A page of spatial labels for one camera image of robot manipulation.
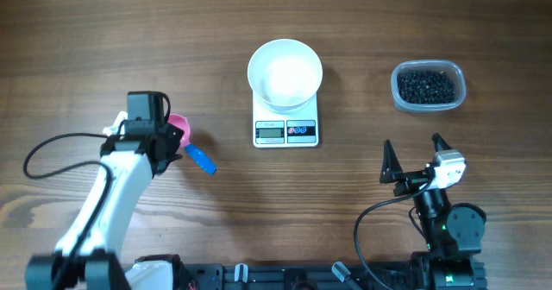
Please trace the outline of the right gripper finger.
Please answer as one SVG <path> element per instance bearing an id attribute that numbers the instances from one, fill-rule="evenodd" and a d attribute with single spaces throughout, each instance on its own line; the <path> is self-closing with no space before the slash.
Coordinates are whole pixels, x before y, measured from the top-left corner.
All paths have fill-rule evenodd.
<path id="1" fill-rule="evenodd" d="M 397 182 L 402 178 L 403 169 L 400 166 L 391 141 L 386 140 L 384 143 L 383 162 L 379 182 L 381 184 L 390 184 L 392 182 Z"/>
<path id="2" fill-rule="evenodd" d="M 452 149 L 438 133 L 433 134 L 431 140 L 434 143 L 436 152 L 442 152 Z"/>

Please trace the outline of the pink scoop blue handle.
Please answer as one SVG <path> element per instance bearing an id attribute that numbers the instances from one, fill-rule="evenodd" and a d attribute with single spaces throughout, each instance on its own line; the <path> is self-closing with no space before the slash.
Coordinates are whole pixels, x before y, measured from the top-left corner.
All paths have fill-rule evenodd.
<path id="1" fill-rule="evenodd" d="M 191 126 L 186 117 L 178 114 L 170 114 L 168 122 L 183 131 L 180 138 L 180 147 L 200 166 L 206 173 L 212 175 L 217 171 L 216 164 L 200 148 L 191 143 Z"/>

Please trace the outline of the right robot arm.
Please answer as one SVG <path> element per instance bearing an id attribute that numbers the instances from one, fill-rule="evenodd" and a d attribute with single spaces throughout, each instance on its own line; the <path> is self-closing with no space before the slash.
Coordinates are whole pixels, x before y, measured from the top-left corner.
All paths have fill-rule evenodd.
<path id="1" fill-rule="evenodd" d="M 474 259 L 481 252 L 486 214 L 476 205 L 450 203 L 446 190 L 460 182 L 467 163 L 440 135 L 432 141 L 432 160 L 408 173 L 391 142 L 384 143 L 380 181 L 395 185 L 395 197 L 412 197 L 428 248 L 411 255 L 404 277 L 387 272 L 386 278 L 393 289 L 486 289 L 484 265 Z"/>

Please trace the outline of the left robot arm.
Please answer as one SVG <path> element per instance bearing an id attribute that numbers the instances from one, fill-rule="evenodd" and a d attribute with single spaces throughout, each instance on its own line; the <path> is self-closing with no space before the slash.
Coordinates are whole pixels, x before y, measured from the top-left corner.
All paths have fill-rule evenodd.
<path id="1" fill-rule="evenodd" d="M 125 270 L 122 244 L 138 199 L 153 178 L 180 159 L 184 132 L 168 122 L 171 105 L 159 91 L 132 91 L 127 115 L 103 137 L 96 181 L 80 213 L 51 255 L 34 255 L 29 289 L 177 289 L 189 280 L 176 255 L 146 257 Z"/>

